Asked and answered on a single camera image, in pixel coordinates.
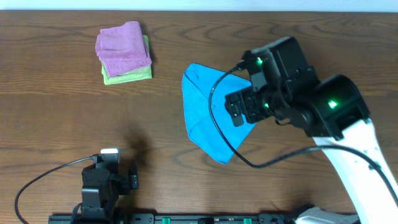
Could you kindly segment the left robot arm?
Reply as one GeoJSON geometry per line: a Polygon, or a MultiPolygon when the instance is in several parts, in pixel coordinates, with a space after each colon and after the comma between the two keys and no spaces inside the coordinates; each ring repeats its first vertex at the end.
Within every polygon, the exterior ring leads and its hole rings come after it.
{"type": "Polygon", "coordinates": [[[129,218],[116,207],[121,195],[128,195],[139,187],[134,162],[127,173],[119,173],[117,159],[97,160],[82,171],[81,215],[74,223],[127,223],[129,218]]]}

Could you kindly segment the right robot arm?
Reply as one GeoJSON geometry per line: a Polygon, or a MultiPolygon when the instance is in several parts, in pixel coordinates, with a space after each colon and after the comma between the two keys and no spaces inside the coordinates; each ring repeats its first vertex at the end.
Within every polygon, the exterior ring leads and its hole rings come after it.
{"type": "Polygon", "coordinates": [[[346,188],[361,223],[395,223],[397,182],[382,154],[370,112],[348,77],[281,78],[225,96],[233,124],[273,116],[302,129],[315,145],[290,157],[323,151],[346,188]]]}

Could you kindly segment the blue microfiber cloth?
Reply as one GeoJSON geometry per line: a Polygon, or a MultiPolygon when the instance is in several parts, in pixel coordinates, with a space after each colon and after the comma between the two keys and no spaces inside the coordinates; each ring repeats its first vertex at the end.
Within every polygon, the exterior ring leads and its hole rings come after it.
{"type": "MultiPolygon", "coordinates": [[[[233,152],[217,131],[208,109],[211,88],[223,74],[222,71],[192,63],[183,74],[182,93],[189,139],[216,162],[227,164],[233,152]]],[[[228,75],[218,84],[212,97],[211,106],[216,122],[235,149],[243,143],[255,125],[244,122],[242,126],[235,127],[224,106],[225,96],[250,86],[250,81],[228,75]]]]}

